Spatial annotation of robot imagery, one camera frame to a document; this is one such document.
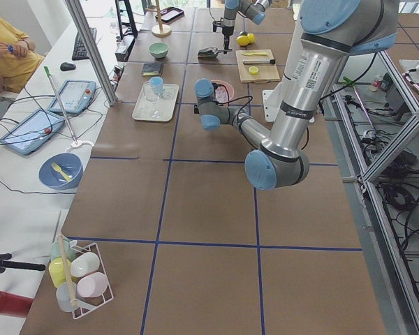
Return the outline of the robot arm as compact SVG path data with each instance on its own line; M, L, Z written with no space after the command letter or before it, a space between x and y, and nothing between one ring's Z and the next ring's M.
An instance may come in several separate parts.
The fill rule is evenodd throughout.
M216 101L208 79L195 83L200 122L212 131L223 124L236 128L253 147L244 169L249 182L270 190L300 183L309 173L309 159L299 149L309 120L324 91L350 56L377 53L396 41L398 1L303 1L298 19L302 50L290 80L282 80L283 98L271 129L240 107Z
M223 52L231 51L230 37L233 35L237 14L242 14L253 23L259 25L265 18L265 11L272 5L273 0L227 0L225 1L223 17L213 20L213 32L221 28L223 34Z

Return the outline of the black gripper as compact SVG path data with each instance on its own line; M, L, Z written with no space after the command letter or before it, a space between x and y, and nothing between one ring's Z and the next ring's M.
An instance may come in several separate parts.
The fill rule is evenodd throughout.
M230 36L232 36L235 28L234 20L214 20L212 22L212 31L216 32L218 28L221 28L223 36L223 49L230 49Z

